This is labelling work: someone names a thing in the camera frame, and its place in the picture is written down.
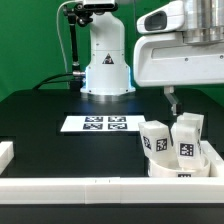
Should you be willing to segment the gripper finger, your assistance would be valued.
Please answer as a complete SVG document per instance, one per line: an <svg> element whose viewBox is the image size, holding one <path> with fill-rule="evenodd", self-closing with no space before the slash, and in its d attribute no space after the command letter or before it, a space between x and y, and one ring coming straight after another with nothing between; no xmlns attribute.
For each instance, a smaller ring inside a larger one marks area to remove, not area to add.
<svg viewBox="0 0 224 224"><path fill-rule="evenodd" d="M179 115L181 113L181 103L175 94L175 88L173 86L165 86L164 95L171 104L171 111L173 115Z"/></svg>

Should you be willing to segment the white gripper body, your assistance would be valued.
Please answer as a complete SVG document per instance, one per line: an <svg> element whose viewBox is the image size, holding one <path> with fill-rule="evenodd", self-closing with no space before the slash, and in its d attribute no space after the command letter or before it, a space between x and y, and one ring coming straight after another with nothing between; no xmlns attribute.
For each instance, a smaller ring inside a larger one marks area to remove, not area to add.
<svg viewBox="0 0 224 224"><path fill-rule="evenodd" d="M188 45L180 32L143 36L133 73L140 87L223 84L224 42Z"/></svg>

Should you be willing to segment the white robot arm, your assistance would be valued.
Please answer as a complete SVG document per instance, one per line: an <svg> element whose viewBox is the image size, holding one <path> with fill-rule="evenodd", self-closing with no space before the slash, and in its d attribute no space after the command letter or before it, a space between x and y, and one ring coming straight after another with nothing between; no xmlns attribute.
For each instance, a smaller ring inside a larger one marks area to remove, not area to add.
<svg viewBox="0 0 224 224"><path fill-rule="evenodd" d="M142 35L133 67L124 59L124 26L110 10L116 0L84 0L93 13L91 62L83 91L103 99L140 87L164 88L175 115L180 103L174 88L224 83L224 0L170 0L137 20Z"/></svg>

